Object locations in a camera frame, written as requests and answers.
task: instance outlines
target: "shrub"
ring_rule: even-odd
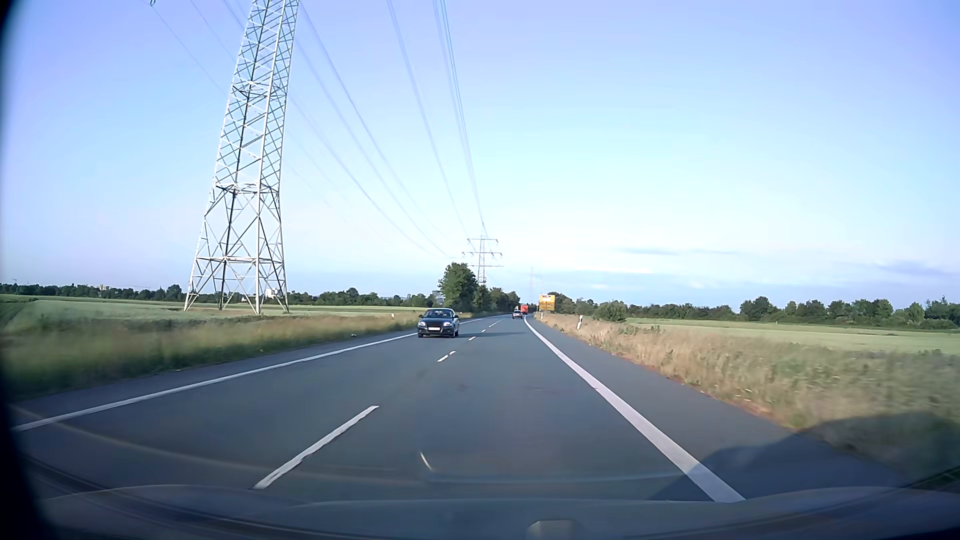
[[[593,312],[593,318],[598,321],[610,321],[612,323],[622,323],[627,320],[627,305],[614,300],[604,302]]]
[[[924,330],[951,330],[957,328],[957,326],[949,319],[924,319],[920,323],[920,328]]]

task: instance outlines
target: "treeline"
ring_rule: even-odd
[[[463,262],[448,264],[437,286],[443,293],[444,307],[457,311],[505,312],[520,305],[520,297],[515,291],[505,292],[500,287],[487,288],[478,283],[469,265]]]
[[[698,307],[693,304],[651,304],[638,306],[618,300],[597,304],[593,300],[576,300],[553,291],[556,295],[556,312],[589,315],[608,321],[625,321],[628,317],[652,319],[691,319],[715,321],[755,321],[833,325],[861,325],[878,327],[913,327],[926,330],[949,330],[960,328],[960,304],[940,300],[927,300],[921,305],[914,302],[909,307],[894,309],[883,298],[845,302],[834,300],[824,305],[819,300],[803,303],[790,301],[783,308],[774,306],[765,296],[746,300],[739,312],[730,306]]]
[[[18,285],[15,283],[0,283],[0,294],[19,294],[24,296],[67,296],[74,298],[106,298],[113,300],[151,300],[157,302],[183,302],[185,293],[178,284],[157,290],[116,287],[98,287],[93,285]],[[234,296],[233,302],[239,301]],[[197,297],[199,303],[217,303],[216,294],[202,294]],[[394,295],[392,298],[381,298],[375,292],[360,294],[351,287],[342,291],[328,291],[319,295],[307,292],[291,291],[287,294],[287,302],[298,306],[396,306],[396,307],[432,307],[437,304],[433,295],[408,294],[405,297]]]

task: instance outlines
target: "solid white edge line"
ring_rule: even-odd
[[[613,405],[613,408],[615,408],[627,422],[630,422],[637,431],[653,443],[653,445],[657,447],[657,450],[660,450],[667,459],[680,468],[680,470],[683,471],[689,479],[693,480],[693,483],[697,484],[700,489],[704,490],[704,493],[711,499],[718,503],[736,503],[744,500],[742,495],[727,485],[720,477],[714,475],[713,472],[698,461],[696,457],[690,455],[683,447],[675,443],[673,439],[666,436],[666,433],[660,431],[649,420],[644,418],[642,414],[636,412],[630,404],[623,401],[620,396],[614,394],[603,382],[597,380],[596,377],[571,360],[569,356],[565,355],[560,349],[554,346],[553,343],[550,343],[545,337],[540,335],[538,331],[530,326],[530,323],[527,322],[526,319],[524,319],[523,322],[526,323],[527,328],[529,328],[544,345],[553,351],[554,355],[557,355],[560,360],[563,360],[581,379],[585,380],[590,387],[603,396],[610,405]]]
[[[372,341],[370,343],[364,343],[362,345],[354,345],[353,347],[347,347],[345,349],[339,349],[337,351],[330,351],[329,353],[323,353],[322,355],[313,355],[306,358],[298,358],[296,360],[290,360],[289,362],[281,362],[279,364],[274,364],[266,367],[261,367],[257,369],[251,369],[250,371],[244,371],[241,373],[234,373],[233,375],[226,375],[223,377],[218,377],[216,379],[210,380],[201,380],[200,382],[194,382],[193,384],[186,384],[185,386],[178,386],[176,388],[170,388],[167,390],[161,390],[159,392],[154,392],[153,394],[146,394],[143,396],[137,396],[135,398],[129,398],[128,400],[123,400],[119,402],[113,402],[110,404],[92,406],[90,408],[85,408],[81,410],[76,410],[73,412],[68,412],[58,416],[51,416],[49,418],[42,418],[40,420],[34,420],[33,422],[28,422],[26,424],[20,424],[19,426],[13,426],[12,431],[25,431],[32,430],[33,428],[39,428],[41,426],[46,426],[48,424],[55,424],[56,422],[62,422],[64,420],[69,420],[71,418],[77,418],[78,416],[86,416],[87,414],[93,414],[94,412],[101,412],[104,410],[109,410],[123,405],[131,405],[139,402],[144,402],[151,400],[153,398],[159,398],[161,396],[166,396],[169,394],[176,394],[177,392],[182,392],[184,390],[191,390],[193,388],[200,388],[201,386],[207,386],[209,384],[214,384],[217,382],[223,382],[224,380],[237,379],[239,377],[245,377],[246,375],[253,375],[254,373],[261,373],[264,371],[269,371],[279,367],[286,367],[293,364],[298,364],[301,362],[307,362],[310,360],[316,360],[318,358],[324,358],[327,356],[338,355],[340,353],[346,353],[348,351],[356,351],[357,349],[363,349],[364,347],[370,347],[371,345],[379,345],[380,343],[387,343],[388,341],[395,341],[397,339],[402,339],[404,337],[410,337],[411,335],[416,335],[415,333],[405,333],[404,335],[399,335],[397,337],[390,337],[387,339],[381,339],[379,341]]]

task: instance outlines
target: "dry grass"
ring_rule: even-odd
[[[4,369],[24,399],[190,366],[370,334],[412,329],[414,313],[60,322],[3,336]]]
[[[960,356],[852,352],[547,314],[544,322],[718,399],[901,469],[960,464]],[[900,418],[897,422],[845,421]]]

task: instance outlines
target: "distant car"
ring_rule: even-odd
[[[417,337],[440,335],[456,337],[460,335],[460,317],[456,311],[447,307],[428,309],[417,323]]]

